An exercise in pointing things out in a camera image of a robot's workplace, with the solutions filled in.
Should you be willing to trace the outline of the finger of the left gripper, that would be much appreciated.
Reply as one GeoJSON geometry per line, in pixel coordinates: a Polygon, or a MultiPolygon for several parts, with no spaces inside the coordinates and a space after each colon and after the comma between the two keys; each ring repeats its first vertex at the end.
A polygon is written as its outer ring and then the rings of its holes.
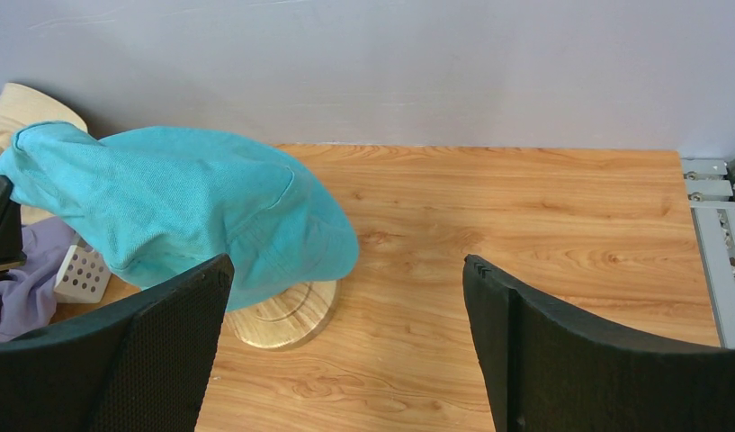
{"type": "Polygon", "coordinates": [[[12,182],[0,175],[0,274],[22,266],[23,253],[21,205],[11,199],[12,182]]]}

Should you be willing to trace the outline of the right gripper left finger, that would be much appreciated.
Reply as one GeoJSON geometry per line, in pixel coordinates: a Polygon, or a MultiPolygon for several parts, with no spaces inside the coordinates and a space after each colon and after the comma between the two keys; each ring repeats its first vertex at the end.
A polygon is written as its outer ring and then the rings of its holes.
{"type": "Polygon", "coordinates": [[[0,343],[0,431],[192,431],[234,268],[216,256],[0,343]]]}

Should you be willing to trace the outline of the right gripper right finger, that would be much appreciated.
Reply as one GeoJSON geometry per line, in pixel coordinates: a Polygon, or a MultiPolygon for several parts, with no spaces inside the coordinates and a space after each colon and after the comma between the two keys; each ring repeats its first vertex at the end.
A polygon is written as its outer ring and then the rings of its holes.
{"type": "Polygon", "coordinates": [[[630,328],[469,255],[471,335],[498,431],[735,431],[735,349],[630,328]]]}

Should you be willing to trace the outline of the turquoise bucket hat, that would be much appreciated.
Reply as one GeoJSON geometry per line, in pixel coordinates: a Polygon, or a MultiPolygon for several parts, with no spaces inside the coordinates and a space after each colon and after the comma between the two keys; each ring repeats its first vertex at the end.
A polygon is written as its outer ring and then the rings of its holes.
{"type": "Polygon", "coordinates": [[[359,257],[353,226],[311,171],[231,132],[148,127],[95,139],[36,123],[13,135],[0,175],[15,201],[60,217],[139,288],[229,256],[229,311],[341,279],[359,257]]]}

